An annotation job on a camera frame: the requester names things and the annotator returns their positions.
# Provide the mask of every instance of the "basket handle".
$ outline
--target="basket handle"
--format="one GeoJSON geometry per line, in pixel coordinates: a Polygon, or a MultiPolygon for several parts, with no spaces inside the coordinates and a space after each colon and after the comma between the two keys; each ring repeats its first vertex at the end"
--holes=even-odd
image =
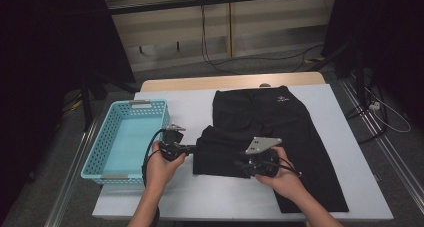
{"type": "Polygon", "coordinates": [[[102,180],[129,180],[128,175],[101,175],[102,180]]]}
{"type": "Polygon", "coordinates": [[[143,109],[143,108],[151,108],[151,101],[146,100],[130,100],[128,103],[131,105],[133,109],[143,109]]]}

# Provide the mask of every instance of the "wooden panel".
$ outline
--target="wooden panel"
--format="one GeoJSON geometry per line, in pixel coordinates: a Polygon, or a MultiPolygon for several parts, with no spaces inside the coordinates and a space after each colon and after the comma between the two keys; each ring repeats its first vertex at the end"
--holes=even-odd
{"type": "Polygon", "coordinates": [[[258,0],[231,6],[235,35],[326,25],[331,0],[258,0]]]}
{"type": "MultiPolygon", "coordinates": [[[[207,37],[226,36],[226,4],[206,6],[207,37]]],[[[200,7],[112,16],[125,47],[201,40],[200,7]]]]}
{"type": "Polygon", "coordinates": [[[163,79],[144,82],[141,91],[258,88],[263,83],[278,87],[325,84],[325,80],[319,72],[163,79]]]}

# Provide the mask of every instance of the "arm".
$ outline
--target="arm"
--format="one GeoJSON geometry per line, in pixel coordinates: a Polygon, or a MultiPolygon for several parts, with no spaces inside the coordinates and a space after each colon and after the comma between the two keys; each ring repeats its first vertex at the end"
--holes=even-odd
{"type": "MultiPolygon", "coordinates": [[[[283,148],[274,148],[278,156],[288,161],[286,152],[283,148]]],[[[281,165],[288,166],[287,163],[280,160],[281,165]]],[[[292,172],[281,169],[274,178],[263,175],[256,175],[256,179],[261,183],[273,188],[280,195],[293,201],[299,209],[305,214],[314,227],[333,227],[342,226],[324,207],[319,204],[314,197],[305,189],[299,178],[292,172]]]]}
{"type": "Polygon", "coordinates": [[[152,145],[152,156],[147,164],[147,185],[141,200],[128,226],[150,226],[165,187],[174,176],[177,168],[184,162],[185,155],[168,162],[162,157],[158,142],[152,145]]]}

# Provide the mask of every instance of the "electrical outlet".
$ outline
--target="electrical outlet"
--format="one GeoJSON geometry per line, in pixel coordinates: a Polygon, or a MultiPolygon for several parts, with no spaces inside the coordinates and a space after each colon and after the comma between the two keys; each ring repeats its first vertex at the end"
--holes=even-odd
{"type": "Polygon", "coordinates": [[[379,110],[380,109],[380,103],[379,102],[373,102],[372,104],[370,104],[369,109],[370,110],[379,110]]]}

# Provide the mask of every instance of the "metal bracket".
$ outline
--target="metal bracket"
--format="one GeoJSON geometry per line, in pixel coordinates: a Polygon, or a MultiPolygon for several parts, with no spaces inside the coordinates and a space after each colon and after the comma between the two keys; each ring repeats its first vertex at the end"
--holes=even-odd
{"type": "Polygon", "coordinates": [[[246,154],[252,155],[262,153],[265,150],[280,144],[281,142],[282,140],[280,138],[253,137],[252,142],[246,149],[246,154]]]}
{"type": "Polygon", "coordinates": [[[170,125],[168,125],[168,126],[166,126],[166,128],[165,128],[166,130],[176,130],[176,131],[185,131],[186,129],[185,128],[183,128],[183,127],[181,127],[181,126],[179,126],[179,125],[176,125],[176,124],[174,124],[174,123],[172,123],[172,124],[170,124],[170,125]]]}

